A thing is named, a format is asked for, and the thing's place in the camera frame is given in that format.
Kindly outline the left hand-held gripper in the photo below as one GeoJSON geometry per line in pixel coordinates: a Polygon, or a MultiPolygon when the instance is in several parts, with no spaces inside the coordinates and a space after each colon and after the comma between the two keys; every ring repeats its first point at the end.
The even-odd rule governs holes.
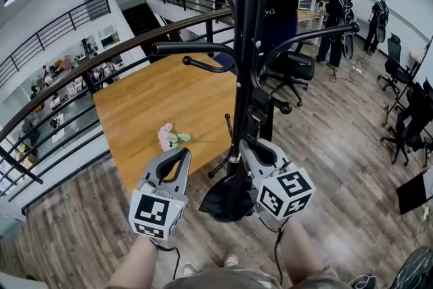
{"type": "Polygon", "coordinates": [[[185,195],[191,164],[188,148],[175,148],[151,159],[131,196],[129,223],[134,232],[168,240],[188,205],[185,195]]]}

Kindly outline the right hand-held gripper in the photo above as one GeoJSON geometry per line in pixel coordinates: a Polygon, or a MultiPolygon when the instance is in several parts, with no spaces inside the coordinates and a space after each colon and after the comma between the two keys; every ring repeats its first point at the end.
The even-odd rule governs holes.
{"type": "Polygon", "coordinates": [[[308,173],[288,162],[284,151],[267,140],[253,144],[240,142],[241,157],[254,176],[258,190],[256,202],[277,221],[283,221],[305,209],[315,192],[308,173]]]}

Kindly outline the black bag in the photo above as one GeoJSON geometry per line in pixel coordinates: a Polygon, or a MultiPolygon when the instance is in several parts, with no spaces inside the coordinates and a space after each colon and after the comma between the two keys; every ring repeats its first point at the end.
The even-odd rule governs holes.
{"type": "MultiPolygon", "coordinates": [[[[252,91],[246,115],[246,126],[242,133],[251,149],[258,149],[260,138],[270,141],[273,133],[274,104],[271,96],[260,88],[252,91]]],[[[249,191],[252,189],[252,178],[248,176],[246,164],[242,161],[232,163],[225,158],[215,170],[213,176],[227,165],[226,175],[217,181],[205,195],[199,211],[208,213],[222,223],[238,221],[252,212],[254,201],[249,191]]]]}

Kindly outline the black coat rack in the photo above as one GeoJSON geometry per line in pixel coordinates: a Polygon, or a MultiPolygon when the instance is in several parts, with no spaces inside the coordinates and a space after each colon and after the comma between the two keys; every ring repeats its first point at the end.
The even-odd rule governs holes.
{"type": "Polygon", "coordinates": [[[241,140],[247,136],[248,108],[255,92],[263,92],[258,77],[258,60],[263,45],[266,0],[235,0],[235,36],[233,47],[216,43],[155,43],[155,55],[223,52],[236,68],[236,94],[233,134],[227,176],[244,180],[248,170],[240,153],[241,140]]]}

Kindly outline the person's right forearm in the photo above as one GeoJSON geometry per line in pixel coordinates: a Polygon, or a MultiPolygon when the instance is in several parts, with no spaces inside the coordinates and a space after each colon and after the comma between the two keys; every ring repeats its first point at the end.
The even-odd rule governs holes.
{"type": "Polygon", "coordinates": [[[325,269],[319,251],[298,219],[288,219],[280,241],[281,255],[293,285],[325,269]]]}

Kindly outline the person's left forearm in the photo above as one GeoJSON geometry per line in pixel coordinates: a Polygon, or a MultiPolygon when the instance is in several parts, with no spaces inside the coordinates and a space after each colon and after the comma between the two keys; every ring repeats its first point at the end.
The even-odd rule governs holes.
{"type": "Polygon", "coordinates": [[[151,289],[158,249],[147,236],[138,235],[107,289],[151,289]]]}

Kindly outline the pink artificial flower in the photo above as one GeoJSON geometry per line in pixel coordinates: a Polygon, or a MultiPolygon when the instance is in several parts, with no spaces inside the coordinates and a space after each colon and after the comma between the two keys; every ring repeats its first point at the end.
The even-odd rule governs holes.
{"type": "Polygon", "coordinates": [[[189,143],[214,143],[214,140],[198,139],[189,133],[176,133],[172,123],[166,123],[157,132],[157,138],[164,152],[179,148],[189,143]]]}

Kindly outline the wooden table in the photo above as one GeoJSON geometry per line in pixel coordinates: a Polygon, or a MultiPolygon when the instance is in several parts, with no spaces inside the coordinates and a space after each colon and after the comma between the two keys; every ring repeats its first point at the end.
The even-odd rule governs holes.
{"type": "Polygon", "coordinates": [[[231,138],[225,115],[234,114],[235,75],[207,72],[170,55],[94,94],[108,147],[128,192],[148,162],[162,153],[157,132],[167,123],[189,133],[190,173],[224,154],[231,138]]]}

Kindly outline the black office chair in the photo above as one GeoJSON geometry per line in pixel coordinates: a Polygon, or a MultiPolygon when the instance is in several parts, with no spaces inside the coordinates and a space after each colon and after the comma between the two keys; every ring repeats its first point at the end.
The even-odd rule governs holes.
{"type": "Polygon", "coordinates": [[[315,63],[312,57],[300,52],[304,45],[312,45],[312,43],[301,41],[294,51],[278,53],[275,61],[266,67],[261,75],[264,81],[267,79],[279,81],[278,86],[271,91],[271,95],[288,86],[298,99],[298,107],[302,106],[302,98],[295,85],[302,85],[304,90],[307,90],[309,81],[313,79],[315,73],[315,63]]]}
{"type": "Polygon", "coordinates": [[[384,64],[387,76],[378,75],[378,80],[386,81],[386,84],[382,87],[385,91],[387,88],[391,88],[394,91],[395,96],[398,97],[400,89],[398,83],[402,83],[405,86],[409,86],[414,79],[414,69],[406,66],[403,68],[400,65],[401,57],[401,39],[395,34],[391,34],[391,37],[387,40],[388,43],[388,58],[384,64]]]}
{"type": "Polygon", "coordinates": [[[425,141],[421,132],[433,121],[433,86],[426,79],[422,85],[414,84],[410,92],[408,106],[397,116],[394,127],[389,126],[388,132],[392,137],[381,137],[380,141],[388,141],[396,147],[391,164],[397,161],[398,155],[403,154],[405,166],[409,164],[407,150],[416,152],[425,148],[425,141]]]}

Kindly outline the blue chair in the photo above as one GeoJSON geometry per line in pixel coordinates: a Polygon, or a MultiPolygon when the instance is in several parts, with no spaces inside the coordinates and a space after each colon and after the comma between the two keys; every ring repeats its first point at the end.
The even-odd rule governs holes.
{"type": "Polygon", "coordinates": [[[218,64],[220,64],[224,68],[230,67],[231,69],[229,71],[232,74],[236,75],[236,68],[235,68],[235,65],[233,63],[233,60],[226,53],[223,53],[223,52],[216,53],[213,57],[213,60],[215,62],[217,62],[218,64]]]}

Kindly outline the person's shirt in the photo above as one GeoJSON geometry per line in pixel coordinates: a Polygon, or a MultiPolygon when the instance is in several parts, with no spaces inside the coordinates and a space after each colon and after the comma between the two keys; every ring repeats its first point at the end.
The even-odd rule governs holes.
{"type": "MultiPolygon", "coordinates": [[[[272,276],[240,266],[201,271],[176,279],[163,289],[283,289],[272,276]]],[[[331,267],[287,289],[350,289],[331,267]]]]}

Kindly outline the light wooden desk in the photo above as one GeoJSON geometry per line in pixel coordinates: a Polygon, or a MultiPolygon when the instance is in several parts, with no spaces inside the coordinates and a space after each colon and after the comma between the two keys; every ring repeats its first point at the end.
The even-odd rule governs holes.
{"type": "Polygon", "coordinates": [[[325,15],[310,10],[298,10],[298,33],[322,29],[325,15]]]}

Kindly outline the black flat panel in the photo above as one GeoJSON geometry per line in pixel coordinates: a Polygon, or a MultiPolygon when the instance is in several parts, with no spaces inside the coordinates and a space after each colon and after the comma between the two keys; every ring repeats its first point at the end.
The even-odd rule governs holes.
{"type": "Polygon", "coordinates": [[[433,166],[396,189],[400,214],[404,215],[433,198],[433,166]]]}

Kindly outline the black balcony railing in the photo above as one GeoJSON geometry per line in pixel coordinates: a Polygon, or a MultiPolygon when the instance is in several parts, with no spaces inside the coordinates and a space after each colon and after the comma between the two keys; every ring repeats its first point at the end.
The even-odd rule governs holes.
{"type": "Polygon", "coordinates": [[[46,24],[0,62],[0,87],[51,44],[110,12],[108,0],[88,0],[46,24]]]}

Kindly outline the black railing with wooden rail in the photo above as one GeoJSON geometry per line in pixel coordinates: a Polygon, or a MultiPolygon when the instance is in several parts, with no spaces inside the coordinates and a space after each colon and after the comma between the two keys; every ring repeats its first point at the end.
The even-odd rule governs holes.
{"type": "Polygon", "coordinates": [[[85,59],[62,79],[46,88],[0,129],[0,165],[9,168],[0,172],[0,212],[19,219],[25,210],[43,197],[61,180],[87,166],[99,156],[105,156],[109,147],[103,139],[103,129],[90,103],[65,111],[77,100],[93,97],[108,80],[143,68],[153,57],[141,54],[133,58],[135,48],[152,44],[162,35],[203,24],[206,32],[191,43],[204,39],[208,43],[232,43],[235,36],[234,16],[228,8],[200,14],[145,32],[127,41],[117,41],[97,56],[85,59]],[[63,89],[81,85],[81,90],[38,120],[35,126],[18,138],[6,150],[1,142],[21,125],[28,115],[42,104],[52,101],[63,89]]]}

